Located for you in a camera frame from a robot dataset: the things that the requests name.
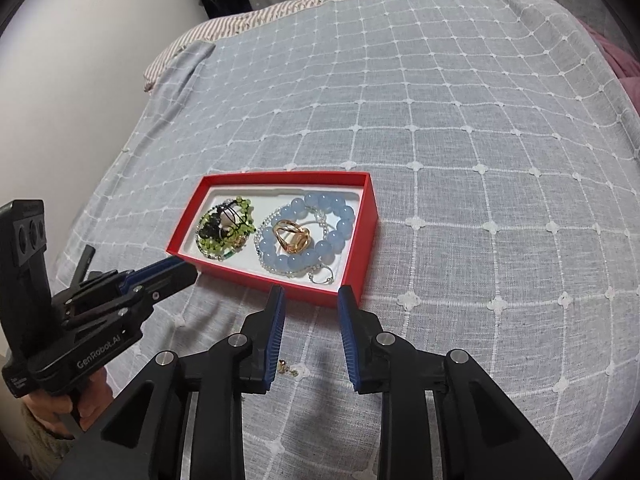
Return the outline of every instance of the small charm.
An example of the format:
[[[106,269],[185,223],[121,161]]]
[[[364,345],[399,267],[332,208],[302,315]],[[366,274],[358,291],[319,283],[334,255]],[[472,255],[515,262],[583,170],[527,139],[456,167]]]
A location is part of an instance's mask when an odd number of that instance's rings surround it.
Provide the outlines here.
[[[251,201],[236,197],[209,209],[196,228],[196,245],[211,260],[226,260],[237,253],[255,232]]]
[[[298,371],[297,370],[293,370],[292,368],[290,368],[289,365],[287,365],[287,362],[284,359],[280,359],[278,361],[277,371],[281,375],[284,375],[286,373],[289,373],[292,377],[297,377],[299,375]]]

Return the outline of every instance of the red box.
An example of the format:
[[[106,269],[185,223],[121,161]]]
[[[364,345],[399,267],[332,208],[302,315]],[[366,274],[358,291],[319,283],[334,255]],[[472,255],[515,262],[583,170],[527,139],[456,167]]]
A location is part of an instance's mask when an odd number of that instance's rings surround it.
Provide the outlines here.
[[[242,193],[243,187],[246,187],[244,194]],[[357,204],[348,202],[353,206],[356,213],[353,235],[339,257],[340,261],[337,264],[337,270],[334,271],[336,279],[333,285],[316,286],[311,282],[305,284],[301,281],[302,278],[288,278],[269,274],[262,268],[250,270],[249,267],[255,267],[250,261],[251,255],[245,253],[243,258],[238,258],[238,256],[243,251],[253,251],[255,253],[253,236],[249,238],[245,247],[238,254],[223,262],[208,260],[202,254],[196,253],[190,248],[188,240],[192,237],[191,233],[194,233],[194,223],[200,219],[200,216],[213,203],[222,201],[220,196],[231,197],[235,196],[234,193],[247,196],[248,191],[258,193],[258,198],[253,200],[260,201],[265,205],[270,201],[276,203],[280,200],[279,205],[270,210],[257,211],[258,206],[254,205],[255,225],[259,227],[268,214],[278,206],[284,205],[282,203],[284,196],[300,196],[305,190],[320,191],[323,189],[333,192],[344,190],[345,196],[358,197]],[[216,200],[218,202],[207,203],[207,201],[214,200],[214,196],[217,196]],[[198,184],[182,213],[182,217],[166,250],[169,254],[180,256],[185,261],[194,264],[202,272],[217,278],[230,280],[260,290],[269,290],[271,285],[278,284],[282,285],[286,290],[289,299],[336,307],[337,291],[341,285],[351,285],[356,299],[358,302],[360,301],[377,222],[378,210],[369,173],[351,171],[274,171],[215,174],[204,176]],[[259,264],[257,254],[254,254],[254,259]],[[246,269],[238,267],[242,261],[247,262]]]

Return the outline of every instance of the person's hand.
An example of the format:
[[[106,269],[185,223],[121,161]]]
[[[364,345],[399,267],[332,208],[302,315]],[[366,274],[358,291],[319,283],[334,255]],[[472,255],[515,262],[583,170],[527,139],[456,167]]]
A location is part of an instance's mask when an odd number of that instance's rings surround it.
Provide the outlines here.
[[[69,396],[51,397],[44,390],[37,390],[24,396],[22,400],[44,428],[60,436],[72,436],[58,417],[60,413],[71,413],[73,404]],[[89,377],[89,385],[78,401],[80,427],[83,431],[89,429],[112,400],[113,391],[107,384],[107,370],[100,368]]]

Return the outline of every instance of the bed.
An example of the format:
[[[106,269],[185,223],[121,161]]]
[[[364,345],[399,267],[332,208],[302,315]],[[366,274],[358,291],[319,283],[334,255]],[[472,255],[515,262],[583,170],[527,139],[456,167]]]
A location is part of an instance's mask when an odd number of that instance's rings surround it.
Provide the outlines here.
[[[362,308],[416,348],[470,351],[574,478],[602,464],[640,397],[640,121],[565,9],[286,2],[189,31],[146,87],[54,290],[85,244],[94,269],[162,258],[203,174],[368,171],[380,226]],[[114,391],[264,300],[201,275],[109,364]],[[297,375],[243,404],[247,478],[375,478],[380,402],[353,393],[335,311],[289,302],[281,358]]]

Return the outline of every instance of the striped pillowcase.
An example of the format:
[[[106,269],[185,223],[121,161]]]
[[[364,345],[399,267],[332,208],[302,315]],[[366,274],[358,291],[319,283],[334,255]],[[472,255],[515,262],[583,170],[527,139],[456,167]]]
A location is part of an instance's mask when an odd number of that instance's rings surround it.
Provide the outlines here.
[[[254,12],[235,14],[214,18],[208,22],[201,23],[175,40],[164,49],[158,57],[145,70],[145,92],[153,89],[158,78],[164,72],[171,60],[180,54],[188,45],[194,41],[217,41],[221,38],[229,38],[254,27],[259,27],[265,23],[274,22],[284,16],[289,16],[299,10],[311,9],[326,2],[339,2],[341,0],[288,0],[279,4],[266,7]]]

